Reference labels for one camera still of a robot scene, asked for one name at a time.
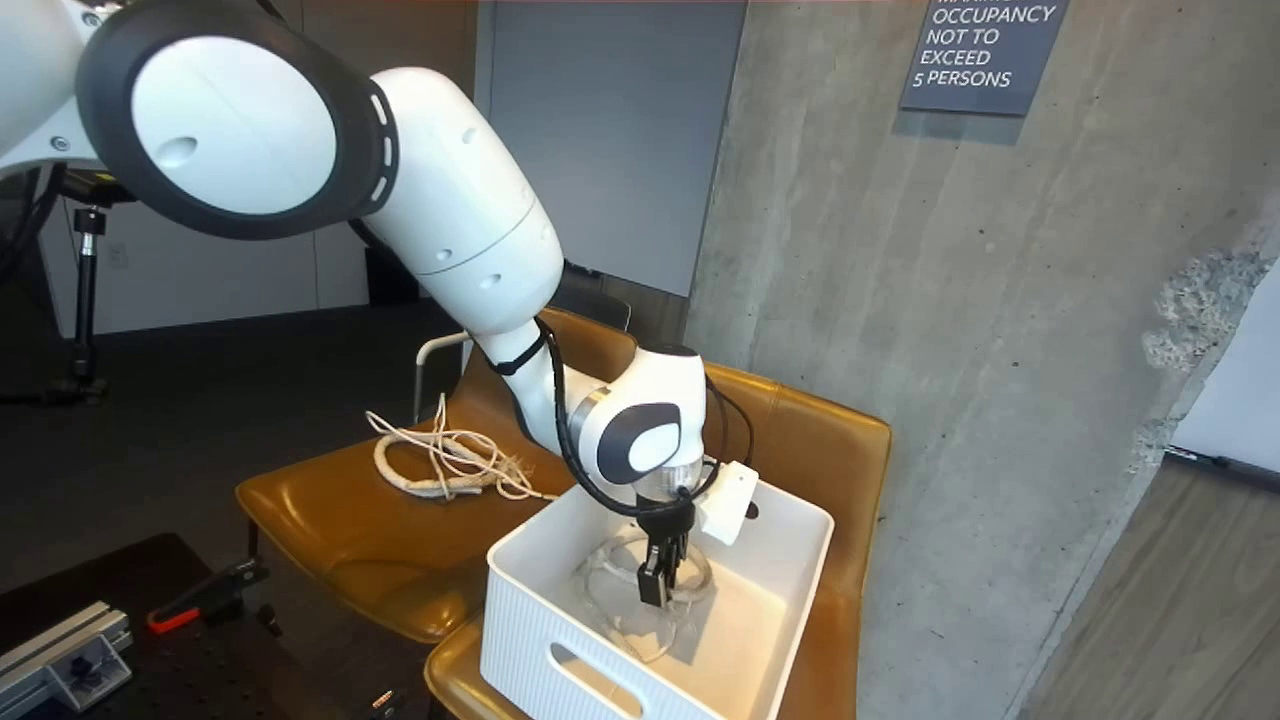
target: sign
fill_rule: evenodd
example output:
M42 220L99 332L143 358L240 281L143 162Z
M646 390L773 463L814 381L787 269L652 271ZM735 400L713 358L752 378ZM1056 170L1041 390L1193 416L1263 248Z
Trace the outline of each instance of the sign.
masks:
M1067 0L931 0L903 112L1026 118Z

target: white cable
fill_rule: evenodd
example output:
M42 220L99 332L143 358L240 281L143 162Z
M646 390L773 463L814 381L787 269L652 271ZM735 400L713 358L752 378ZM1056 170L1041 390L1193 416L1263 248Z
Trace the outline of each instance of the white cable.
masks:
M427 433L397 430L375 411L363 411L363 419L372 433L379 433L379 442L372 444L375 471L406 498L455 499L481 498L491 486L505 499L555 499L549 492L535 492L523 467L491 438L470 430L446 430L444 400ZM387 461L392 444L411 444L427 454L430 475L399 475Z

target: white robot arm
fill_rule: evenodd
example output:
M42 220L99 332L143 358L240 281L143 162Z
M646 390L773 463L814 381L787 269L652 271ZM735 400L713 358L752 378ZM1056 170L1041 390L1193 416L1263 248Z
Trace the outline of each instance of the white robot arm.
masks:
M0 175L99 166L167 220L240 242L361 220L470 332L526 438L643 525L639 598L667 600L708 486L702 363L635 353L610 383L559 363L535 324L555 229L453 81L369 81L250 0L2 4Z

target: occupancy sign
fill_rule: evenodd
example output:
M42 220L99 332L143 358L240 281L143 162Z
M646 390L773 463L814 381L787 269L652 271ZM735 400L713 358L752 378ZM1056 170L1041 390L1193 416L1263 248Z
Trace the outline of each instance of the occupancy sign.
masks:
M931 0L903 112L1026 118L1067 0Z

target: white bin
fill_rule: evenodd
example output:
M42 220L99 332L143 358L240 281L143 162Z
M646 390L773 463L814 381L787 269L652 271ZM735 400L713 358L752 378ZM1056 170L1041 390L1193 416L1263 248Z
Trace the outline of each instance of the white bin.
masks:
M773 486L730 549L700 542L713 600L660 659L607 640L582 560L623 525L573 489L486 554L481 674L535 720L777 716L805 638L833 517Z

